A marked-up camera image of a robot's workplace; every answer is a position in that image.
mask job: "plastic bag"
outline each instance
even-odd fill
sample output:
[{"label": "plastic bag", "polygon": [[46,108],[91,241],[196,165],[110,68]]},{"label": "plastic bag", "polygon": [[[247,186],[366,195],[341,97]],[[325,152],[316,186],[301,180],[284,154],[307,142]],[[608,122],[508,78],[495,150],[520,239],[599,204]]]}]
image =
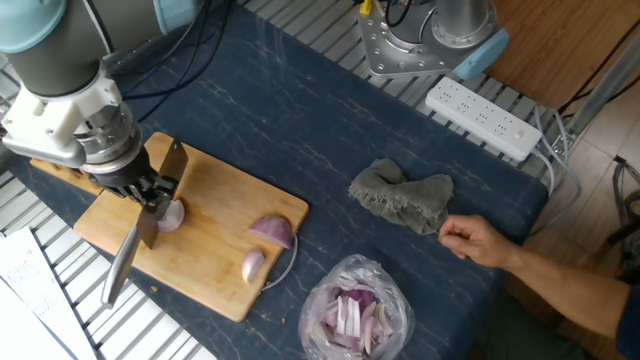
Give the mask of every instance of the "plastic bag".
[{"label": "plastic bag", "polygon": [[[360,284],[373,288],[378,302],[385,305],[387,317],[394,329],[393,335],[384,345],[379,345],[371,355],[361,356],[345,347],[329,342],[321,321],[327,306],[339,291],[339,276],[347,274]],[[336,265],[316,287],[302,307],[298,333],[304,351],[311,360],[371,359],[391,360],[400,353],[413,334],[415,315],[407,299],[391,276],[379,263],[362,255],[351,255]]]}]

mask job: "white power strip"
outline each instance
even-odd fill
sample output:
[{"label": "white power strip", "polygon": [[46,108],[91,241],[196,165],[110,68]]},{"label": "white power strip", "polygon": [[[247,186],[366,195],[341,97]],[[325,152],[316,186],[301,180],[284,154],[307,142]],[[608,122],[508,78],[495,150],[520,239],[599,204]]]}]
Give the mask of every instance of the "white power strip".
[{"label": "white power strip", "polygon": [[425,103],[517,161],[524,161],[542,137],[538,129],[448,77],[429,91]]}]

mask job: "blue table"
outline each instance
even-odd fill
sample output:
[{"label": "blue table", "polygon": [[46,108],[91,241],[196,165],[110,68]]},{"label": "blue table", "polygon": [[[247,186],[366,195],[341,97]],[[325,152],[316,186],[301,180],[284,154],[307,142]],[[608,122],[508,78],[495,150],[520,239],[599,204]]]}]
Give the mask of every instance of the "blue table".
[{"label": "blue table", "polygon": [[[211,45],[203,48],[211,51]],[[188,56],[182,52],[167,62],[141,91],[174,85]],[[128,88],[126,82],[121,86]],[[130,106],[141,116],[153,103]],[[402,358],[466,357],[505,274],[460,261],[436,236],[392,225],[350,199],[351,180],[374,159],[392,158],[409,179],[449,174],[455,184],[451,212],[481,214],[517,243],[547,199],[536,179],[241,8],[233,11],[213,64],[143,128],[146,138],[156,131],[177,136],[310,205],[292,273],[262,294],[242,323],[167,287],[151,293],[157,282],[132,273],[134,283],[225,360],[303,357],[297,332],[302,304],[336,263],[354,253],[381,262],[415,311],[416,330]],[[94,199],[24,159],[13,161],[10,170],[70,225]],[[273,277],[289,258],[280,258]]]}]

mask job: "white paper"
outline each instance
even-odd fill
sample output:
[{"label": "white paper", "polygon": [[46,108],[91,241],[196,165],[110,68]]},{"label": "white paper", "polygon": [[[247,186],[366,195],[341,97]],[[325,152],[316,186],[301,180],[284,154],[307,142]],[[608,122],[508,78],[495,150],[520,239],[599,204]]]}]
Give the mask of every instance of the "white paper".
[{"label": "white paper", "polygon": [[[89,340],[29,228],[0,239],[0,277],[77,359],[96,359]],[[34,338],[32,341],[38,344],[40,339]]]},{"label": "white paper", "polygon": [[13,290],[0,280],[0,357],[72,359]]}]

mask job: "human hand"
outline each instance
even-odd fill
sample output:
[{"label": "human hand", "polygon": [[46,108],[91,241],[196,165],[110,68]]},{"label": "human hand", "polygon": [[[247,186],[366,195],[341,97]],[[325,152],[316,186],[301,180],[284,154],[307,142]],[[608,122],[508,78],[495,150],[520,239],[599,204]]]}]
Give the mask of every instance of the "human hand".
[{"label": "human hand", "polygon": [[505,270],[518,265],[522,251],[477,215],[449,216],[440,228],[439,240],[462,260],[469,257],[480,265]]}]

